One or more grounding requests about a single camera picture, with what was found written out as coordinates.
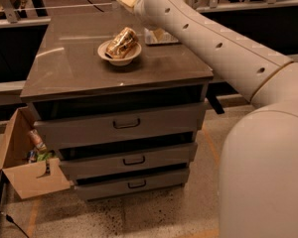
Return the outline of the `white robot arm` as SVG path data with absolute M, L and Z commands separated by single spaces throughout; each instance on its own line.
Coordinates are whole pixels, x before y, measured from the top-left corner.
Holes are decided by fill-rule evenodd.
M 219 238 L 298 238 L 298 62 L 197 12 L 201 0 L 116 0 L 164 30 L 245 103 L 219 166 Z

